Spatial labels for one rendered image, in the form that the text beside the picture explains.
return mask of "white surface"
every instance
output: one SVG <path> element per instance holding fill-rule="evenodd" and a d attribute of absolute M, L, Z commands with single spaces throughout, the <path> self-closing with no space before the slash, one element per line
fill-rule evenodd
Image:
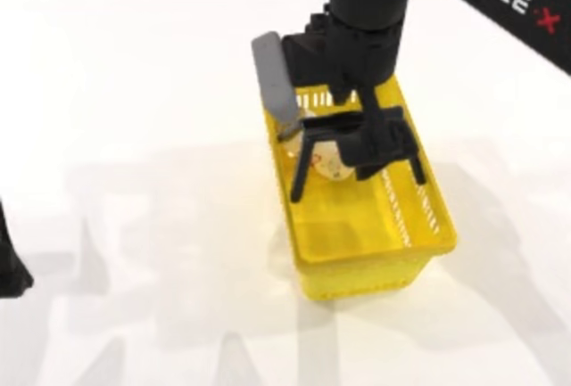
<path fill-rule="evenodd" d="M 411 1 L 399 66 L 458 250 L 300 296 L 249 43 L 322 1 L 0 0 L 0 194 L 37 276 L 0 303 L 1 384 L 571 384 L 571 80 L 460 0 Z"/>

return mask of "white table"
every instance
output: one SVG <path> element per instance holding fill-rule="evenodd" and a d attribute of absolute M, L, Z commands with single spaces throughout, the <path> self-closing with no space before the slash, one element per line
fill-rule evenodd
<path fill-rule="evenodd" d="M 323 1 L 0 0 L 3 385 L 571 384 L 571 79 L 459 0 L 399 65 L 458 250 L 301 296 L 249 43 Z"/>

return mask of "yellow container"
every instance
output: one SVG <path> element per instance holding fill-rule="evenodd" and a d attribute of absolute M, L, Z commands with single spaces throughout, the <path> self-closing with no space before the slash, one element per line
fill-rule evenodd
<path fill-rule="evenodd" d="M 312 300 L 332 300 L 410 284 L 434 256 L 452 251 L 456 232 L 396 78 L 377 88 L 379 104 L 405 110 L 420 145 L 427 184 L 418 186 L 407 161 L 365 182 L 330 181 L 311 169 L 302 201 L 291 203 L 295 159 L 277 142 L 277 123 L 266 123 L 295 265 Z M 318 115 L 357 110 L 327 102 L 327 87 L 298 89 L 301 105 Z"/>

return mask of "yellow plastic box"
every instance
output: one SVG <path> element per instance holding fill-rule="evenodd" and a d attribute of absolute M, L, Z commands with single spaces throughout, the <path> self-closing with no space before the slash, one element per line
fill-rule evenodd
<path fill-rule="evenodd" d="M 360 109 L 327 102 L 327 87 L 297 89 L 318 115 Z M 377 88 L 382 107 L 404 107 L 420 145 L 427 184 L 418 186 L 408 162 L 394 163 L 365 182 L 330 181 L 311 170 L 302 201 L 291 203 L 296 159 L 277 142 L 277 123 L 266 113 L 271 150 L 285 208 L 295 265 L 312 300 L 400 289 L 434 256 L 452 251 L 456 232 L 410 119 L 396 78 Z"/>

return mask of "red x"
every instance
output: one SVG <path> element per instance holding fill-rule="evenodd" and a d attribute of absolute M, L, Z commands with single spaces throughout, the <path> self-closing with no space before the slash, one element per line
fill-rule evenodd
<path fill-rule="evenodd" d="M 537 21 L 537 25 L 540 27 L 545 27 L 550 34 L 555 34 L 555 24 L 561 22 L 561 16 L 558 14 L 551 15 L 550 9 L 548 7 L 543 7 L 543 19 Z"/>

